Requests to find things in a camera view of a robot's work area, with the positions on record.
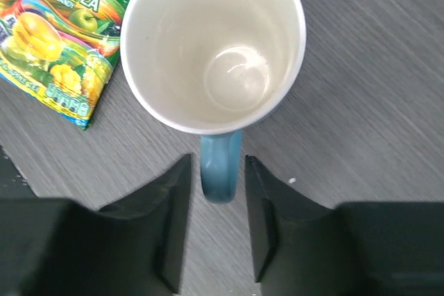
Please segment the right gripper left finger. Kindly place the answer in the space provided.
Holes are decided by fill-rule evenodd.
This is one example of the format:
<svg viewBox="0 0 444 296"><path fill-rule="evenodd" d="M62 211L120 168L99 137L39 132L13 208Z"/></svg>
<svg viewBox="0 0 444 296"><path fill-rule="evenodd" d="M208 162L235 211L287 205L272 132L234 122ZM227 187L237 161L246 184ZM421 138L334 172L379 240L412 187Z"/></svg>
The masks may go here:
<svg viewBox="0 0 444 296"><path fill-rule="evenodd" d="M177 295L192 156L98 210L68 198L1 197L2 295Z"/></svg>

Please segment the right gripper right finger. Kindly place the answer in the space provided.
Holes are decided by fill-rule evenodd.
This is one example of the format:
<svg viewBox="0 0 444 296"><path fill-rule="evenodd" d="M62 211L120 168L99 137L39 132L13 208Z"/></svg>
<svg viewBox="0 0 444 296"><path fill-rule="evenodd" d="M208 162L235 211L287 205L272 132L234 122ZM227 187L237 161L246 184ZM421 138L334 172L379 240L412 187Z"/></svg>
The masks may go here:
<svg viewBox="0 0 444 296"><path fill-rule="evenodd" d="M442 202L324 207L253 156L245 185L263 295L442 295Z"/></svg>

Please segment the green spring tea candy bag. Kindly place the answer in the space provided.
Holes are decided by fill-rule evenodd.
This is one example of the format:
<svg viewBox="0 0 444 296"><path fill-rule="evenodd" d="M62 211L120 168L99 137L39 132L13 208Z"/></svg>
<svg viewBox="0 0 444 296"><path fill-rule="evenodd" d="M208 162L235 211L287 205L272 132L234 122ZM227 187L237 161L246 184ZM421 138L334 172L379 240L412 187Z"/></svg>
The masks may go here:
<svg viewBox="0 0 444 296"><path fill-rule="evenodd" d="M79 128L119 60L130 0L1 0L1 77Z"/></svg>

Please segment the light blue mug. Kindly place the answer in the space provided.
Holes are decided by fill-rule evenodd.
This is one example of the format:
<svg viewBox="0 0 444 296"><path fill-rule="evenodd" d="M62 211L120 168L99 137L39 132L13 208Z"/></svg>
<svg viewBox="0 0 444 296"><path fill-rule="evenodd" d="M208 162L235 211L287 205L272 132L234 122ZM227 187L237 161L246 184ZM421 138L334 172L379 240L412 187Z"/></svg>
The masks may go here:
<svg viewBox="0 0 444 296"><path fill-rule="evenodd" d="M237 190L242 132L272 113L301 69L301 0L130 0L121 63L143 108L200 137L207 200Z"/></svg>

